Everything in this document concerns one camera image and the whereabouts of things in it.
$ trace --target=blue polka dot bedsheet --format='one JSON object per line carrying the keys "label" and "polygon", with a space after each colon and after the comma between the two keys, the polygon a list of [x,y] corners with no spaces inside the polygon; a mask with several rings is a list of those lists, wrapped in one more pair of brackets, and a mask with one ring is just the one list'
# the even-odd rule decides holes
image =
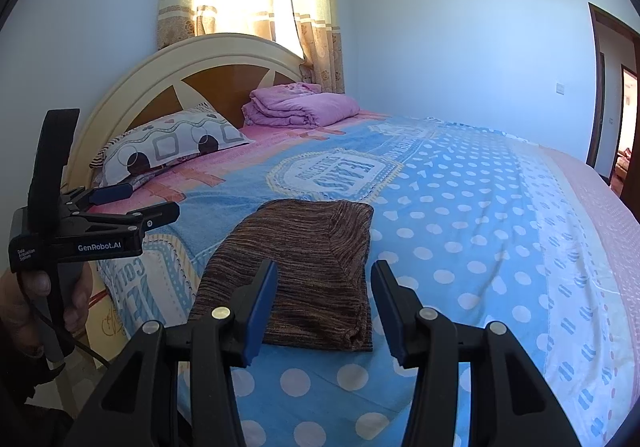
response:
{"label": "blue polka dot bedsheet", "polygon": [[[363,112],[318,130],[245,131],[255,143],[180,164],[103,207],[180,204],[180,218],[150,233],[141,257],[98,265],[129,336],[148,319],[185,322],[209,257],[264,202],[365,202],[375,209],[367,278],[372,262],[385,259],[399,284],[452,321],[505,322],[582,445],[611,438],[638,397],[638,286],[612,267],[590,216],[582,191],[606,190],[593,170],[556,153],[586,175],[572,186],[550,150],[433,119]],[[598,191],[591,204],[607,195]],[[640,235],[634,220],[627,234]],[[629,261],[638,266],[637,255]],[[248,369],[232,372],[249,447],[400,445],[416,369],[391,357],[370,290],[369,299],[372,353],[263,345]],[[181,364],[187,416],[189,383]],[[466,445],[469,429],[465,364],[459,393],[456,447]]]}

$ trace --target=human hand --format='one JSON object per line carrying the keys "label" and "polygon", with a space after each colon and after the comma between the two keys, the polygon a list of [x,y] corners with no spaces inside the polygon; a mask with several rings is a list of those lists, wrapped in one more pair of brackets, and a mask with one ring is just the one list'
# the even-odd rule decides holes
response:
{"label": "human hand", "polygon": [[[24,289],[31,298],[46,297],[51,290],[49,276],[42,271],[24,272],[22,279]],[[74,287],[73,306],[65,308],[65,328],[71,333],[78,331],[86,323],[93,286],[91,268],[85,263],[82,275]],[[35,317],[20,292],[16,274],[9,270],[0,277],[0,320],[20,351],[34,357],[42,354]]]}

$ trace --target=brown knit fabric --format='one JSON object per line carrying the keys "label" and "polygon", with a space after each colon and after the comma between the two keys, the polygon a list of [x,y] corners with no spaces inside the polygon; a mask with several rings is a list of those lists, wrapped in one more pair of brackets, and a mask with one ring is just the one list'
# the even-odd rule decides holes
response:
{"label": "brown knit fabric", "polygon": [[190,319],[229,301],[263,259],[278,264],[264,342],[371,351],[364,265],[373,208],[347,201],[275,200],[244,218],[209,259]]}

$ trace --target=doorway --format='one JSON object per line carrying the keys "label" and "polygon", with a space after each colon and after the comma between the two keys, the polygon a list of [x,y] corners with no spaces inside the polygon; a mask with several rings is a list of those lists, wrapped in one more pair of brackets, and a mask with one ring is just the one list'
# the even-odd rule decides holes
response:
{"label": "doorway", "polygon": [[593,4],[589,8],[597,72],[587,165],[640,221],[640,33]]}
{"label": "doorway", "polygon": [[611,189],[618,197],[622,194],[628,173],[638,117],[638,76],[625,66],[622,66],[622,84],[622,117],[620,119],[618,152],[611,175]]}

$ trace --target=pillow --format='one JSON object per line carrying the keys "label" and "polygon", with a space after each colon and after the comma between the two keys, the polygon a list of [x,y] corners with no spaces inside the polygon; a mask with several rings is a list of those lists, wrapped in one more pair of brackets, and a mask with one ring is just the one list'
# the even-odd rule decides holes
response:
{"label": "pillow", "polygon": [[188,159],[253,143],[208,103],[168,114],[113,138],[89,167],[101,169],[99,186],[108,187]]}

